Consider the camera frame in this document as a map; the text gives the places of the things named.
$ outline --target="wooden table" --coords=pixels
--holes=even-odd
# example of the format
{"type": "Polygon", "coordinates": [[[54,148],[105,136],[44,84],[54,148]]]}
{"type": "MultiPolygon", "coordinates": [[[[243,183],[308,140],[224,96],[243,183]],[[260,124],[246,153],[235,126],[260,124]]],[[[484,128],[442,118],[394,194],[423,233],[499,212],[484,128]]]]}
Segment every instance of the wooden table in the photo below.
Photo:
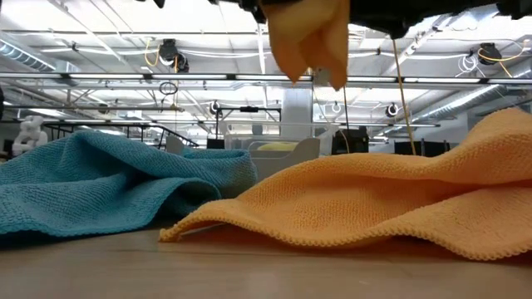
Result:
{"type": "Polygon", "coordinates": [[[158,230],[0,250],[0,298],[531,298],[532,257],[470,262],[394,239],[287,248],[229,225],[158,243],[158,230]]]}

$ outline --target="towel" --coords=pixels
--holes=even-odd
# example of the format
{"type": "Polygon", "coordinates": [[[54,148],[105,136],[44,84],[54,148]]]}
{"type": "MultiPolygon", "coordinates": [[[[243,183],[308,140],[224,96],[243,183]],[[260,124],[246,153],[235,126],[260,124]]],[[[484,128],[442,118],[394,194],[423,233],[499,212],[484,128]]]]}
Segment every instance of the towel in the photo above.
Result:
{"type": "Polygon", "coordinates": [[[327,70],[336,90],[346,84],[349,5],[349,0],[261,5],[275,61],[293,83],[310,67],[327,70]]]}
{"type": "Polygon", "coordinates": [[[531,149],[532,116],[503,110],[438,157],[345,154],[293,166],[207,203],[160,240],[231,223],[294,246],[413,236],[470,259],[509,257],[532,248],[531,149]]]}
{"type": "Polygon", "coordinates": [[[160,209],[182,218],[202,203],[233,198],[256,178],[244,151],[179,156],[82,131],[0,166],[0,234],[130,231],[148,224],[160,209]]]}

